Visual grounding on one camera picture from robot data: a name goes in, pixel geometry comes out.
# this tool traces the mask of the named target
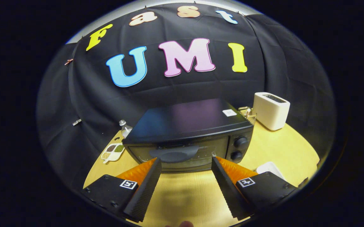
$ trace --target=white container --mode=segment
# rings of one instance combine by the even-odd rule
[[[259,166],[256,169],[256,172],[258,174],[261,174],[261,173],[264,173],[264,172],[267,172],[267,171],[273,173],[274,175],[280,177],[283,180],[286,180],[283,177],[283,174],[279,171],[279,169],[277,168],[277,166],[272,161],[268,161],[268,162],[266,162],[265,164]]]
[[[286,123],[290,103],[268,92],[255,93],[252,111],[256,119],[271,131],[283,128]]]

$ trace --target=yellow tabletop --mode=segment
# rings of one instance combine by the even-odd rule
[[[119,143],[122,139],[119,131],[109,144]],[[319,157],[314,148],[288,124],[277,131],[270,131],[257,121],[248,151],[239,165],[254,170],[268,161],[272,161],[279,168],[287,182],[297,187],[305,178],[314,175]],[[84,187],[104,174],[117,176],[137,165],[127,151],[123,152],[118,161],[109,161],[106,164],[103,164],[99,156],[84,182]],[[182,221],[191,221],[195,227],[227,227],[241,222],[232,217],[211,170],[162,173],[144,221],[138,225],[177,227]]]

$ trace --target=oven knob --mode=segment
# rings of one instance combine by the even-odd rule
[[[231,160],[232,161],[241,161],[244,156],[242,155],[241,151],[234,151],[231,153]]]
[[[246,137],[240,137],[238,139],[236,139],[236,141],[234,142],[234,146],[238,149],[238,150],[245,150],[248,148],[249,145],[249,141]]]

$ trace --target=letter m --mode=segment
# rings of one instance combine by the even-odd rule
[[[196,58],[195,70],[197,72],[208,72],[215,69],[211,63],[208,44],[210,40],[197,38],[192,40],[189,50],[186,51],[175,41],[161,43],[158,48],[162,49],[165,54],[167,70],[164,72],[166,77],[177,76],[182,71],[176,66],[176,61],[183,67],[186,72],[190,72],[193,66],[193,60]]]

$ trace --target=blue letter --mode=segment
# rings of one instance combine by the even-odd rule
[[[139,83],[147,74],[147,64],[144,58],[146,46],[140,46],[129,51],[129,55],[134,56],[136,64],[136,73],[126,76],[123,71],[122,59],[124,55],[113,56],[107,60],[106,65],[109,66],[113,83],[119,87],[129,87]]]
[[[230,22],[231,24],[237,24],[238,22],[231,19],[232,15],[231,14],[228,14],[227,12],[225,11],[222,11],[222,10],[216,10],[216,13],[219,13],[221,14],[221,16],[224,18],[224,20]]]

